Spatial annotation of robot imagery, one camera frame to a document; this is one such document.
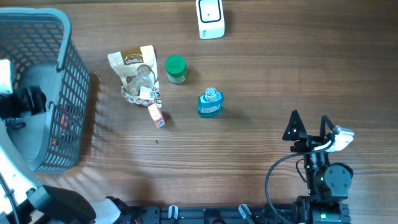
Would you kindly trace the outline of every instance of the wood grain surface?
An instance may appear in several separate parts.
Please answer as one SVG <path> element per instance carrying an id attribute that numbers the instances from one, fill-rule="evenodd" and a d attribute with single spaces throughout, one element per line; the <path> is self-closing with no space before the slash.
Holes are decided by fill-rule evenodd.
<path id="1" fill-rule="evenodd" d="M 78 166 L 47 184 L 88 200 L 143 205 L 266 203 L 270 166 L 290 154 L 282 134 L 298 110 L 309 134 L 320 118 L 355 131 L 330 155 L 354 169 L 353 223 L 398 220 L 398 4 L 396 1 L 225 1 L 225 36 L 200 40 L 195 3 L 60 4 L 93 81 Z M 166 125 L 128 103 L 107 54 L 153 45 Z M 180 54 L 188 79 L 170 83 L 164 63 Z M 225 95 L 203 119 L 197 97 Z M 295 160 L 273 173 L 273 202 L 306 195 Z"/>

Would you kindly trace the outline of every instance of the small carton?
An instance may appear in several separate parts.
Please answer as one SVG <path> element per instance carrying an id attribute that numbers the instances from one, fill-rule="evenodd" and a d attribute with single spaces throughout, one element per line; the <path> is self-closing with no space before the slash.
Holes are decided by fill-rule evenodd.
<path id="1" fill-rule="evenodd" d="M 165 122 L 162 116 L 162 112 L 156 104 L 148 106 L 149 114 L 152 119 L 155 121 L 155 124 L 158 128 L 162 127 Z"/>

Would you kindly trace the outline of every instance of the gray plastic basket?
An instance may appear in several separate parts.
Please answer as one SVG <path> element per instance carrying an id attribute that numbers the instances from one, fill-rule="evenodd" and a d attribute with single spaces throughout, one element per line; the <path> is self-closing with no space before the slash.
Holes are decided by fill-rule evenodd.
<path id="1" fill-rule="evenodd" d="M 39 85 L 47 112 L 19 119 L 7 130 L 29 167 L 63 172 L 76 165 L 90 76 L 71 40 L 69 18 L 58 9 L 0 8 L 0 58 L 17 68 L 14 89 Z"/>

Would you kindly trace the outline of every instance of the black mount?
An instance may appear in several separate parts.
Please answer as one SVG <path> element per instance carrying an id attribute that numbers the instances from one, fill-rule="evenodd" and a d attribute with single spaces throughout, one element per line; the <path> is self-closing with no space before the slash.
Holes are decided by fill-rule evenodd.
<path id="1" fill-rule="evenodd" d="M 320 135 L 308 135 L 299 112 L 295 110 L 282 139 L 294 141 L 290 147 L 292 152 L 314 151 L 333 138 L 331 133 L 326 133 L 326 125 L 331 131 L 335 128 L 324 115 Z M 304 169 L 310 196 L 297 197 L 292 211 L 293 223 L 350 223 L 348 206 L 341 201 L 348 198 L 353 170 L 342 163 L 330 164 L 327 152 L 304 155 Z"/>
<path id="2" fill-rule="evenodd" d="M 19 88 L 10 95 L 0 95 L 0 118 L 17 119 L 46 112 L 45 94 L 38 86 Z"/>
<path id="3" fill-rule="evenodd" d="M 42 185 L 36 190 L 26 192 L 27 200 L 18 206 L 18 217 L 21 224 L 30 223 L 30 214 L 38 210 L 42 215 L 35 223 L 73 223 L 90 224 L 96 218 L 90 203 L 79 193 Z M 14 212 L 0 218 L 0 224 L 16 223 Z"/>

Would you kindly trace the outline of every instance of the blue mouthwash bottle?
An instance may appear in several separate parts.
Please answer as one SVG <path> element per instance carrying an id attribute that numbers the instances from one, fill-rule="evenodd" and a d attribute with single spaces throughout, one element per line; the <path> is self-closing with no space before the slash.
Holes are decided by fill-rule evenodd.
<path id="1" fill-rule="evenodd" d="M 198 112 L 201 117 L 210 117 L 221 113 L 221 103 L 224 101 L 222 92 L 217 92 L 213 87 L 209 87 L 206 93 L 198 97 Z"/>

